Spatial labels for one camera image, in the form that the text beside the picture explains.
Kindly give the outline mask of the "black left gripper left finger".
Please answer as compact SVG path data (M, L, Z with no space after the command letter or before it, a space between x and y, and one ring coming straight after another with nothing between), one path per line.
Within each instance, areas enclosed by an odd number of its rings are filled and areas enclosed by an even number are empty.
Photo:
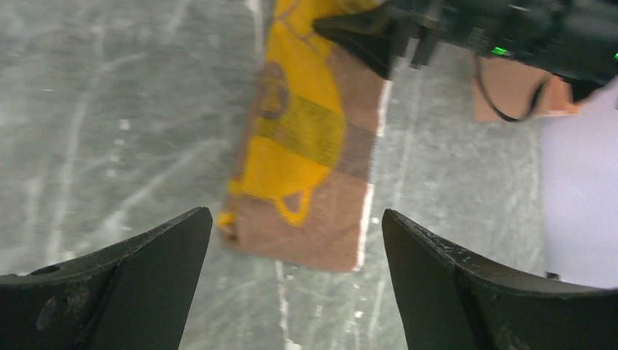
M177 349L212 228L206 207L29 274L1 277L3 349Z

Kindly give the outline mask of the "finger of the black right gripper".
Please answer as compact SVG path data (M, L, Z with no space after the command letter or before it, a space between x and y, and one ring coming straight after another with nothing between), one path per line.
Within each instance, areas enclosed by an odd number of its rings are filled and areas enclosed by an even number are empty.
M405 56L411 37L410 19L391 4L321 17L313 21L313 29L387 80L392 79L397 60Z

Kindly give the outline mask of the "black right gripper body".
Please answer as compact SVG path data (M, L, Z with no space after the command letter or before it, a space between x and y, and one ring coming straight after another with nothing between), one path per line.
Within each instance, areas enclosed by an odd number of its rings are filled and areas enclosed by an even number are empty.
M577 101L617 76L616 1L389 1L440 42L574 83Z

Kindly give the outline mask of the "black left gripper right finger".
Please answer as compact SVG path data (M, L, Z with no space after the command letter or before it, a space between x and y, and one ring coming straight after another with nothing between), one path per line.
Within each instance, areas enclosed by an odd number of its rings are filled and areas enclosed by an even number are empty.
M383 240L409 349L615 349L617 291L490 260L387 209Z

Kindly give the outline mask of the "yellow brown towel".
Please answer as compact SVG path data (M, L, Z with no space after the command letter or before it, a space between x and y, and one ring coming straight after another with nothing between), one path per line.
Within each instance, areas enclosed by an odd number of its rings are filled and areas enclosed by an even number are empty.
M237 252L324 271L363 266L390 84L312 22L376 1L277 1L217 220Z

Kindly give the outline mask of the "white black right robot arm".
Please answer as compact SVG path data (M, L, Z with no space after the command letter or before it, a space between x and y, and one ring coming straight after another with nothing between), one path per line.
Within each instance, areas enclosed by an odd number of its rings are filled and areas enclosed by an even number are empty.
M584 109L543 129L549 270L563 281L617 286L617 3L615 1L386 1L320 17L319 36L390 79L427 66L438 44L469 50L492 115L521 123L551 81Z

